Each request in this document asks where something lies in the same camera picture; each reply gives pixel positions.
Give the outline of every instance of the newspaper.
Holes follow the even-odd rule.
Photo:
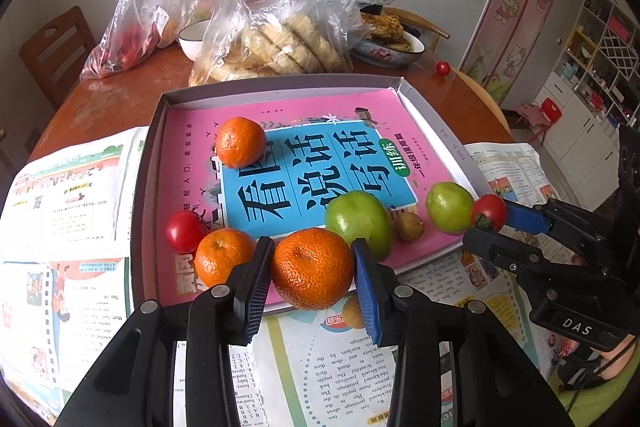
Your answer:
[[[146,128],[71,147],[27,165],[0,219],[0,367],[5,380],[50,424],[102,348],[131,312],[129,238],[133,192]],[[467,147],[494,190],[524,204],[555,194],[526,144]],[[43,232],[33,233],[38,224]],[[530,237],[556,262],[570,252]],[[527,319],[529,303],[513,276],[459,250],[400,276],[431,299],[462,306],[481,299],[540,371],[556,342]],[[345,299],[322,312],[266,317],[247,348],[231,347],[243,426],[384,425],[396,352],[371,344],[342,316]],[[177,346],[174,425],[186,425],[184,357]],[[452,425],[448,349],[440,346],[442,424]]]
[[[129,238],[146,128],[16,176],[0,219],[0,367],[50,424],[131,312]]]

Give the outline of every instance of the tray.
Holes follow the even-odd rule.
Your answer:
[[[260,121],[265,157],[226,169],[212,146],[233,116]],[[465,148],[402,78],[315,74],[238,80],[164,94],[148,131],[132,216],[132,294],[163,306],[206,289],[193,256],[163,237],[175,211],[192,208],[213,228],[235,227],[278,238],[322,226],[324,207],[347,190],[375,194],[392,216],[421,215],[423,237],[394,244],[385,264],[402,273],[459,248],[461,236],[435,230],[424,198],[434,182],[453,180],[474,196],[490,188]],[[271,289],[266,311],[287,307]]]

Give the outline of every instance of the wooden chair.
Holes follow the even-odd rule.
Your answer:
[[[472,79],[468,74],[463,73],[462,71],[458,71],[456,68],[451,68],[451,71],[456,73],[462,81],[471,88],[471,90],[476,93],[478,98],[484,102],[484,105],[489,108],[489,110],[494,114],[494,117],[502,124],[502,126],[507,130],[509,134],[511,134],[511,129],[509,129],[509,124],[507,123],[507,119],[504,116],[504,113],[498,107],[498,104],[495,103],[495,100],[492,99],[491,95],[486,92],[484,87],[478,84],[474,79]]]
[[[76,31],[61,41],[73,28]],[[82,10],[74,6],[45,24],[21,46],[18,55],[57,110],[78,81],[87,55],[94,47],[94,36]]]
[[[432,52],[436,51],[436,45],[438,44],[438,39],[440,37],[448,40],[451,36],[443,29],[438,28],[435,24],[430,23],[427,19],[424,19],[415,13],[411,13],[400,8],[392,8],[391,6],[385,6],[382,10],[384,13],[389,15],[398,16],[401,23],[434,33],[433,39],[431,39],[431,44],[429,45]]]

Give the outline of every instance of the green tomato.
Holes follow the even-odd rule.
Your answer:
[[[382,203],[368,192],[352,190],[332,200],[326,206],[324,224],[350,248],[354,239],[364,238],[376,261],[384,261],[391,252],[391,219]]]
[[[433,226],[444,233],[468,229],[474,198],[465,187],[454,182],[438,182],[431,187],[425,201]]]

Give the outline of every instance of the orange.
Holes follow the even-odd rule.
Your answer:
[[[277,245],[271,278],[289,304],[301,310],[325,310],[349,290],[353,255],[337,233],[300,230]]]
[[[248,263],[254,250],[255,241],[246,232],[215,230],[205,236],[196,250],[194,266],[198,277],[208,287],[225,283],[231,269]]]
[[[237,116],[225,121],[216,137],[216,154],[230,169],[242,169],[264,154],[267,135],[257,123]]]

